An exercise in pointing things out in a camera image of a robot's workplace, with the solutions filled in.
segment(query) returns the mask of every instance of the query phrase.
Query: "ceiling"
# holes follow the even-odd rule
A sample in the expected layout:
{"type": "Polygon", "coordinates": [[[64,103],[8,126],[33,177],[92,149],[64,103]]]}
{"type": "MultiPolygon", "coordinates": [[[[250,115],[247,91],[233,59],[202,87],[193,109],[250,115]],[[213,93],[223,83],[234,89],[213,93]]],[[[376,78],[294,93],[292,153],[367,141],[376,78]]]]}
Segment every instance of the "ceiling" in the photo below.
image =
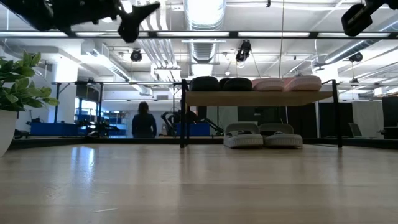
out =
{"type": "MultiPolygon", "coordinates": [[[[266,1],[245,1],[227,0],[226,14],[222,30],[238,31],[338,31],[341,32],[341,17],[346,12],[346,8],[361,0],[300,0],[300,1],[274,1],[270,8],[265,7],[266,1]]],[[[203,4],[205,16],[206,5],[203,4]]],[[[159,26],[160,13],[157,13],[156,20],[159,26]]],[[[374,32],[374,28],[386,19],[396,16],[397,12],[390,9],[380,9],[373,15],[373,25],[367,31],[374,32]]],[[[186,30],[185,15],[183,11],[183,1],[167,0],[166,22],[169,30],[186,30]]],[[[120,20],[106,23],[100,21],[99,25],[92,23],[73,26],[76,31],[114,31],[117,30],[120,20]]],[[[147,23],[152,30],[150,19],[147,23]]],[[[32,30],[24,21],[20,20],[13,13],[0,6],[0,29],[1,30],[32,30]]],[[[86,60],[81,55],[81,44],[83,39],[9,39],[7,45],[22,46],[54,46],[58,47],[71,56],[77,58],[84,68],[79,69],[80,77],[94,77],[100,81],[115,81],[115,75],[105,66],[86,60]]],[[[104,44],[110,50],[109,57],[131,77],[137,81],[154,81],[150,75],[151,61],[143,50],[141,62],[132,62],[129,56],[133,48],[139,48],[139,43],[126,44],[122,39],[94,39],[96,46],[104,44]]],[[[218,44],[216,49],[216,59],[212,74],[217,77],[225,77],[225,72],[230,72],[231,77],[283,77],[289,74],[291,69],[310,58],[311,56],[326,55],[350,40],[280,40],[280,39],[252,39],[252,55],[246,61],[243,68],[238,68],[234,61],[236,49],[241,44],[241,39],[226,39],[225,43],[218,44]]],[[[188,77],[191,74],[191,60],[187,44],[182,43],[182,39],[172,39],[172,48],[177,63],[181,69],[181,77],[188,77]]],[[[361,63],[351,64],[350,62],[338,62],[333,65],[337,69],[340,81],[348,82],[353,76],[363,73],[377,71],[383,66],[397,61],[398,53],[393,50],[381,57],[369,60],[384,52],[397,47],[396,40],[383,40],[379,43],[361,51],[364,60],[361,63]]],[[[303,73],[313,73],[311,68],[301,71],[303,73]]],[[[377,82],[383,78],[394,77],[398,70],[389,70],[388,73],[380,73],[369,77],[366,82],[377,82]]]]}

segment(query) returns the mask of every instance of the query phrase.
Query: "long hair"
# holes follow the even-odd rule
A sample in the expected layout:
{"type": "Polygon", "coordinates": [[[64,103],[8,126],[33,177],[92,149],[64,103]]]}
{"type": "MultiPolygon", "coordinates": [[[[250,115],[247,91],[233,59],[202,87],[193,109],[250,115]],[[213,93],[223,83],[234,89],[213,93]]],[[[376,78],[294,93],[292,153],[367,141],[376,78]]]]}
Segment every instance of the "long hair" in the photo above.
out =
{"type": "Polygon", "coordinates": [[[149,106],[147,102],[141,102],[138,106],[138,113],[139,114],[147,114],[149,111],[149,106]]]}

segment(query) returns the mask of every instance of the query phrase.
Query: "black jacket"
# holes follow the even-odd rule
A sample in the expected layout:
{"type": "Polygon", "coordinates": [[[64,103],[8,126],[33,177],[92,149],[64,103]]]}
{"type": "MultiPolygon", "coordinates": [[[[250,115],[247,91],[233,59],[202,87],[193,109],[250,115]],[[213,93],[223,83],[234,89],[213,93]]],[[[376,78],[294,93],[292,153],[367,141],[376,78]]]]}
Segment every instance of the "black jacket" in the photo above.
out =
{"type": "Polygon", "coordinates": [[[135,138],[154,138],[157,134],[156,120],[152,114],[135,115],[131,128],[135,138]]]}

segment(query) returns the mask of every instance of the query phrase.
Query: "white column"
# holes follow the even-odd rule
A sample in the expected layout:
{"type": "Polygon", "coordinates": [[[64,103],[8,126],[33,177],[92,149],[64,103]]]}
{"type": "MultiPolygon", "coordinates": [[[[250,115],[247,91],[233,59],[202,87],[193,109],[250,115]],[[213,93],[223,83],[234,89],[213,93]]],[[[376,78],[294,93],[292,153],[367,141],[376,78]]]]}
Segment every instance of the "white column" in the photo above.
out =
{"type": "MultiPolygon", "coordinates": [[[[68,59],[54,64],[52,68],[52,77],[47,77],[47,80],[52,82],[75,82],[77,81],[78,65],[68,59]]],[[[52,97],[57,95],[57,86],[52,85],[52,97]]],[[[75,119],[75,98],[76,98],[76,85],[69,85],[59,95],[60,104],[58,106],[57,122],[64,121],[68,124],[73,124],[75,119]]],[[[55,107],[50,108],[49,123],[54,122],[55,107]]]]}

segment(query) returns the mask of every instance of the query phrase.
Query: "cable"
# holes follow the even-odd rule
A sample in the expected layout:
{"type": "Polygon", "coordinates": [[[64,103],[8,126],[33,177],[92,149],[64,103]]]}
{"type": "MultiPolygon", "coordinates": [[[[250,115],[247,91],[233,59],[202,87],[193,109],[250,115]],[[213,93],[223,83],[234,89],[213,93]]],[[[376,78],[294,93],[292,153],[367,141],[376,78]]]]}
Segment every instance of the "cable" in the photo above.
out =
{"type": "Polygon", "coordinates": [[[260,74],[260,71],[259,71],[259,68],[257,67],[257,62],[256,62],[256,58],[254,58],[253,51],[250,50],[250,52],[251,52],[251,55],[253,56],[254,64],[255,64],[256,69],[257,69],[257,73],[259,74],[259,77],[262,78],[262,77],[261,77],[261,74],[260,74]]]}
{"type": "Polygon", "coordinates": [[[284,25],[285,25],[285,0],[283,1],[283,7],[282,7],[282,37],[280,37],[279,78],[280,78],[280,70],[282,68],[282,49],[283,49],[283,44],[284,44],[284,25]]]}

